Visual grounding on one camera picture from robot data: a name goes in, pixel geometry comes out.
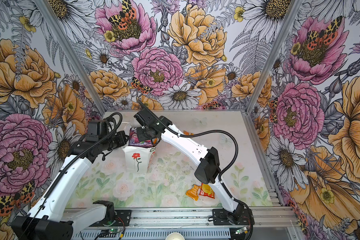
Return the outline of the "purple Fox's candy bag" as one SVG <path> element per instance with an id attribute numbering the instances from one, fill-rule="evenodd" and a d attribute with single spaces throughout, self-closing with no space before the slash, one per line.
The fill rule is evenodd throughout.
<path id="1" fill-rule="evenodd" d="M 129 132 L 129 143 L 128 146 L 140 147 L 140 148 L 152 148 L 158 144 L 158 139 L 143 140 L 143 137 L 138 136 L 138 128 L 132 127 Z"/>

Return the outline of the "white paper bag red flower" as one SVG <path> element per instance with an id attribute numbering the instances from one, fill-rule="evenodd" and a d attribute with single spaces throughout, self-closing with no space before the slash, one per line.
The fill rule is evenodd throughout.
<path id="1" fill-rule="evenodd" d="M 125 154 L 127 171 L 136 174 L 146 174 L 150 163 L 156 153 L 159 139 L 140 142 L 137 135 L 137 127 L 129 122 L 123 122 L 122 127 L 129 136 L 128 143 L 122 147 Z"/>

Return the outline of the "small orange snack packet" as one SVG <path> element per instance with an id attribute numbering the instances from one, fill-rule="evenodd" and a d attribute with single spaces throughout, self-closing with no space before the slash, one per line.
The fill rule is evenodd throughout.
<path id="1" fill-rule="evenodd" d="M 183 134 L 186 135 L 186 136 L 192 136 L 192 135 L 194 135 L 193 133 L 189 133 L 189 132 L 187 132 L 187 131 L 183 131 Z"/>

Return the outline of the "red orange snack packet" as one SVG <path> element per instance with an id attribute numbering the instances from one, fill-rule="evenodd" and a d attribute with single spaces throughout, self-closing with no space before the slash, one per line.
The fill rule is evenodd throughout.
<path id="1" fill-rule="evenodd" d="M 193 185 L 191 189 L 187 190 L 186 196 L 190 197 L 194 201 L 198 201 L 199 197 L 215 199 L 215 192 L 209 185 L 201 183 L 200 186 Z"/>

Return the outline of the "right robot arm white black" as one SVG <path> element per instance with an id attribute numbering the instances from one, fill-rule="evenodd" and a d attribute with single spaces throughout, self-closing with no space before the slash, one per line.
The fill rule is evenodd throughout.
<path id="1" fill-rule="evenodd" d="M 180 150 L 195 163 L 197 166 L 195 177 L 214 191 L 223 209 L 227 212 L 229 223 L 243 225 L 243 221 L 246 220 L 246 225 L 254 225 L 252 210 L 246 203 L 234 197 L 222 177 L 223 173 L 235 163 L 239 153 L 238 143 L 230 133 L 223 130 L 210 130 L 199 134 L 185 135 L 163 116 L 158 118 L 152 114 L 137 113 L 134 118 L 141 125 L 137 130 L 140 141 L 158 138 Z M 207 148 L 192 140 L 195 137 L 214 133 L 227 135 L 233 140 L 235 146 L 233 159 L 224 169 L 220 168 L 219 153 L 216 148 Z"/>

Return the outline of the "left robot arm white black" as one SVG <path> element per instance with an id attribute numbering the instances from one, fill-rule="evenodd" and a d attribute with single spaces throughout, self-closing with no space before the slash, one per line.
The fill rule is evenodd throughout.
<path id="1" fill-rule="evenodd" d="M 103 151 L 123 147 L 128 141 L 124 131 L 104 136 L 96 143 L 78 142 L 46 193 L 26 216 L 15 217 L 12 230 L 20 240 L 70 240 L 95 223 L 112 225 L 116 221 L 113 203 L 95 201 L 86 209 L 65 216 L 66 205 L 82 176 Z"/>

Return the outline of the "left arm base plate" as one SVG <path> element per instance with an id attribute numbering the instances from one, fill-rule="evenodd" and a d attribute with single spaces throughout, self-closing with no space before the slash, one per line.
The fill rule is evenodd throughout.
<path id="1" fill-rule="evenodd" d="M 128 227 L 131 215 L 131 210 L 114 210 L 113 213 L 107 211 L 105 218 L 98 222 L 98 224 L 104 227 Z"/>

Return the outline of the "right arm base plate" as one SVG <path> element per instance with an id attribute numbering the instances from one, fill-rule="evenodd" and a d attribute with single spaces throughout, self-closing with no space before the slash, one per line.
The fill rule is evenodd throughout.
<path id="1" fill-rule="evenodd" d="M 253 226 L 255 224 L 252 212 L 243 209 L 237 213 L 231 213 L 224 209 L 212 209 L 212 222 L 215 226 Z"/>

